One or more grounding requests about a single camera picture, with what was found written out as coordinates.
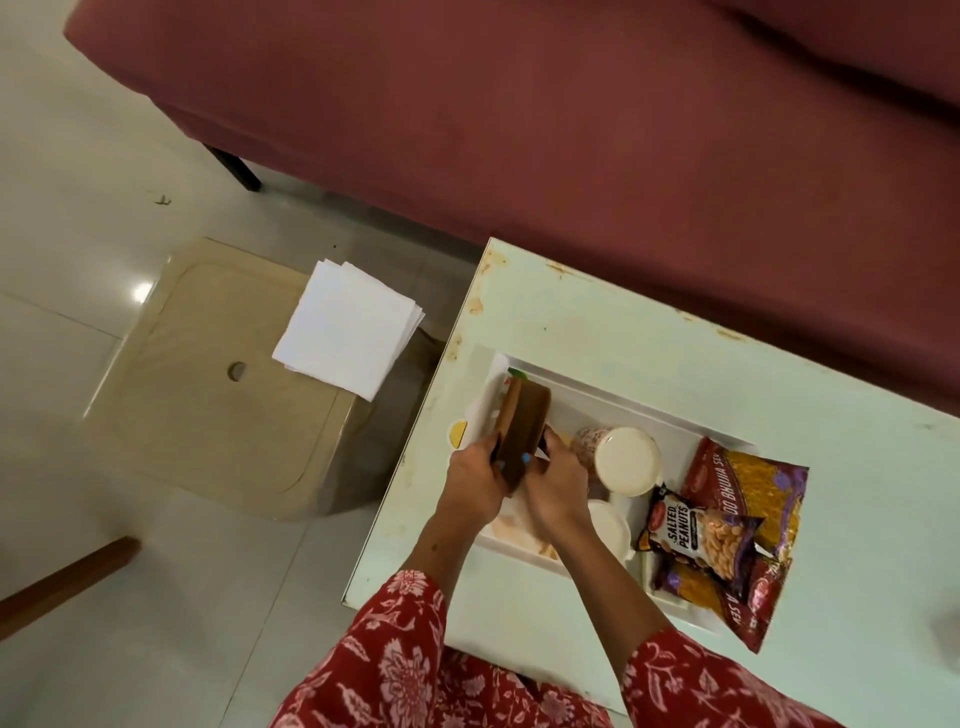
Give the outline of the person's right hand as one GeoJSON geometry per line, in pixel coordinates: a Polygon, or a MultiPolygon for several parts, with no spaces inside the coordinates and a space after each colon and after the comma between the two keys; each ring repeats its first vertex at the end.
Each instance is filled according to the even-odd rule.
{"type": "Polygon", "coordinates": [[[564,444],[564,464],[541,467],[539,457],[524,457],[521,488],[536,531],[559,548],[570,535],[590,528],[589,480],[575,453],[564,444]]]}

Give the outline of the person's left hand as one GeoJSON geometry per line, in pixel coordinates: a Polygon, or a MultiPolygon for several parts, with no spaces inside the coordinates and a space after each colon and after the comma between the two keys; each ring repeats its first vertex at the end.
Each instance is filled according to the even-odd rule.
{"type": "Polygon", "coordinates": [[[498,516],[510,494],[495,460],[499,442],[500,435],[495,430],[451,455],[438,512],[462,512],[480,528],[498,516]]]}

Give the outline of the brown packet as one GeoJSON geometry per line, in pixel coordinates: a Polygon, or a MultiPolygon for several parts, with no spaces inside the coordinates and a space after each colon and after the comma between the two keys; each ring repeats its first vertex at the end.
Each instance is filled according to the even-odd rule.
{"type": "Polygon", "coordinates": [[[524,457],[534,456],[539,449],[551,402],[552,391],[546,385],[516,374],[509,378],[494,430],[500,435],[500,458],[506,463],[510,493],[517,490],[526,472],[524,457]]]}

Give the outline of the person's right forearm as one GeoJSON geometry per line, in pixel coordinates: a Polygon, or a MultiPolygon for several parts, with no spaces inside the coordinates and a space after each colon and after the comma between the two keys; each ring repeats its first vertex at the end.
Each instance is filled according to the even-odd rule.
{"type": "Polygon", "coordinates": [[[562,516],[546,531],[614,674],[622,678],[636,650],[671,629],[671,622],[608,550],[588,517],[562,516]]]}

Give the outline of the person's left forearm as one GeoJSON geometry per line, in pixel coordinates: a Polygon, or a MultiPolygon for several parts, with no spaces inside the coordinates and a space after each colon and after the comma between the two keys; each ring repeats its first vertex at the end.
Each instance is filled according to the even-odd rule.
{"type": "Polygon", "coordinates": [[[473,511],[438,508],[426,521],[400,569],[425,575],[450,602],[467,556],[485,526],[473,511]]]}

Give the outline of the white tray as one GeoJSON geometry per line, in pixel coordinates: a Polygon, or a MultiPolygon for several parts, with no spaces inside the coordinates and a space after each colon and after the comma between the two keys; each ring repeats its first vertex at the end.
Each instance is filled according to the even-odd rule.
{"type": "MultiPolygon", "coordinates": [[[[604,392],[502,352],[488,351],[486,362],[489,367],[484,379],[474,380],[474,397],[456,419],[468,421],[460,450],[494,428],[510,377],[523,375],[551,389],[552,401],[546,424],[566,442],[570,442],[577,431],[587,427],[626,426],[646,431],[661,451],[660,484],[673,490],[681,488],[696,447],[705,436],[740,452],[752,455],[760,453],[755,443],[604,392]]],[[[630,526],[631,547],[634,548],[645,523],[650,504],[649,493],[633,497],[610,493],[603,497],[603,501],[615,506],[626,518],[630,526]]],[[[531,525],[525,519],[521,500],[517,496],[507,498],[493,524],[482,530],[478,537],[479,546],[542,571],[567,577],[568,573],[559,558],[544,540],[531,532],[531,525]]],[[[624,566],[671,620],[705,633],[719,634],[724,631],[721,617],[714,612],[652,587],[652,578],[659,563],[657,554],[635,551],[624,566]]]]}

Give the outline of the patterned cup with white lid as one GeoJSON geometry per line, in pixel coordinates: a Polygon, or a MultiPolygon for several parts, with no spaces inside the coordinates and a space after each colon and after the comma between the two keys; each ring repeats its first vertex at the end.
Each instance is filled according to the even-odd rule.
{"type": "Polygon", "coordinates": [[[663,481],[661,449],[641,428],[588,426],[576,432],[571,445],[589,479],[612,494],[640,497],[663,481]]]}

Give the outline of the small white lidded cup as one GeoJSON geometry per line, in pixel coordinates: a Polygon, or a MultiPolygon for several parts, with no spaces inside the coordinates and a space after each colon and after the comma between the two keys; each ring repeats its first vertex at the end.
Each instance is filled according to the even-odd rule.
{"type": "Polygon", "coordinates": [[[594,530],[604,546],[621,564],[627,564],[636,554],[626,517],[613,504],[590,499],[587,502],[594,530]]]}

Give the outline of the black peanut packet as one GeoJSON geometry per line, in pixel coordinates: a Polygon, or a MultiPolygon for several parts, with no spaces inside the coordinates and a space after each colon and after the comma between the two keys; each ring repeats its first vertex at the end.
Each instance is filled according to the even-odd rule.
{"type": "Polygon", "coordinates": [[[638,552],[657,552],[708,574],[732,592],[743,591],[757,556],[763,517],[694,505],[664,485],[651,493],[638,552]]]}

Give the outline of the stack of white paper napkins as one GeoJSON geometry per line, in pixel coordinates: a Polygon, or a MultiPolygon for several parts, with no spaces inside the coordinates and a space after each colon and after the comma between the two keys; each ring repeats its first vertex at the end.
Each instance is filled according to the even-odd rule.
{"type": "Polygon", "coordinates": [[[272,358],[372,402],[425,318],[413,298],[350,262],[318,261],[272,358]]]}

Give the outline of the purple and yellow snack packet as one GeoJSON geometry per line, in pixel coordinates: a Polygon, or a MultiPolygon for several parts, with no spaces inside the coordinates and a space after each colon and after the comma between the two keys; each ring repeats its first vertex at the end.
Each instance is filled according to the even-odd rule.
{"type": "Polygon", "coordinates": [[[731,591],[698,568],[659,557],[652,587],[703,607],[752,653],[759,653],[792,565],[809,469],[743,451],[703,437],[678,490],[696,506],[763,518],[755,535],[755,560],[745,587],[731,591]]]}

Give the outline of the beige plastic stool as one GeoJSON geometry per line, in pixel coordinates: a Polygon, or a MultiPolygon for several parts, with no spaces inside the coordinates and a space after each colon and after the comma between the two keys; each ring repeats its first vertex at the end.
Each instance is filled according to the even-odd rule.
{"type": "Polygon", "coordinates": [[[378,504],[440,363],[418,329],[373,402],[272,352],[307,275],[207,237],[176,249],[83,415],[113,465],[247,515],[378,504]]]}

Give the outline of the maroon sofa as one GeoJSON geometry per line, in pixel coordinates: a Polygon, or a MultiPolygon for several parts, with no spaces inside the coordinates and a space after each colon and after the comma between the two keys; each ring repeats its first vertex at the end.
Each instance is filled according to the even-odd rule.
{"type": "Polygon", "coordinates": [[[960,416],[960,0],[79,0],[189,138],[960,416]]]}

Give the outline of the black sofa leg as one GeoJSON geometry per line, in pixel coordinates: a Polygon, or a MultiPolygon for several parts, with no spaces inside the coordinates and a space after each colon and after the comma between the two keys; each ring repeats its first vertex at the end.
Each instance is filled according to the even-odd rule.
{"type": "Polygon", "coordinates": [[[239,156],[223,151],[208,144],[202,145],[222,167],[233,176],[241,187],[249,192],[259,193],[263,184],[259,176],[239,156]]]}

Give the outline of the brown wooden furniture leg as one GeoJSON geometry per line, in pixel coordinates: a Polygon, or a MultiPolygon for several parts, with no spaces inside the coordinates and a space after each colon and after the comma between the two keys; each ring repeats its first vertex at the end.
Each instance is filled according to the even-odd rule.
{"type": "Polygon", "coordinates": [[[141,552],[124,536],[0,600],[0,643],[119,572],[141,552]]]}

